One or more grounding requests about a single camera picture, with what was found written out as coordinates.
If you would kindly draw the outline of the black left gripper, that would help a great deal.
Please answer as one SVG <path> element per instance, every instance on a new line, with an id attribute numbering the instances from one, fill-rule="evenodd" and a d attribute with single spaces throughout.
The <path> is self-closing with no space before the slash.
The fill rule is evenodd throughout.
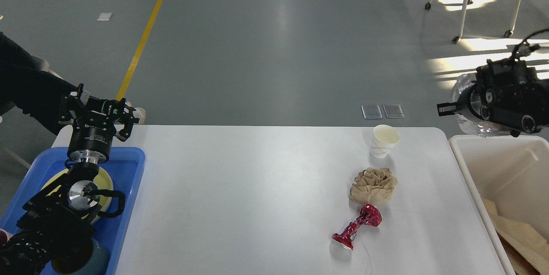
<path id="1" fill-rule="evenodd" d="M 131 136 L 135 109 L 125 98 L 109 101 L 109 121 L 92 116 L 92 95 L 79 84 L 76 91 L 61 97 L 57 124 L 72 125 L 67 157 L 74 162 L 102 164 L 110 159 L 112 139 L 125 142 Z"/>

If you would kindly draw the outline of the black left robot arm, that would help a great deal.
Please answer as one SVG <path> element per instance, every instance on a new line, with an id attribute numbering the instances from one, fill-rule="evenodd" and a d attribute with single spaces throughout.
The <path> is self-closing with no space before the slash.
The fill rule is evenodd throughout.
<path id="1" fill-rule="evenodd" d="M 95 180 L 100 164 L 109 160 L 112 140 L 124 142 L 135 124 L 145 121 L 143 108 L 125 98 L 92 97 L 80 84 L 62 96 L 57 122 L 72 126 L 67 172 L 57 176 L 22 207 L 17 234 L 1 245 L 3 275 L 39 275 L 48 263 L 61 274 L 84 269 L 100 273 L 107 263 L 93 235 L 92 222 L 115 218 L 125 210 L 126 195 L 102 189 Z"/>

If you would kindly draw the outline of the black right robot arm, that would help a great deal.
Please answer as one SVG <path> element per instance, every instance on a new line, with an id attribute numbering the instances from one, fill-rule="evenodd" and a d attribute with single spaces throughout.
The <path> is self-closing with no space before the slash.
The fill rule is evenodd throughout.
<path id="1" fill-rule="evenodd" d="M 437 104 L 440 117 L 455 115 L 461 130 L 480 137 L 541 132 L 549 124 L 549 82 L 524 60 L 540 49 L 530 38 L 516 44 L 509 57 L 486 61 L 474 73 L 463 74 L 453 87 L 453 102 Z"/>

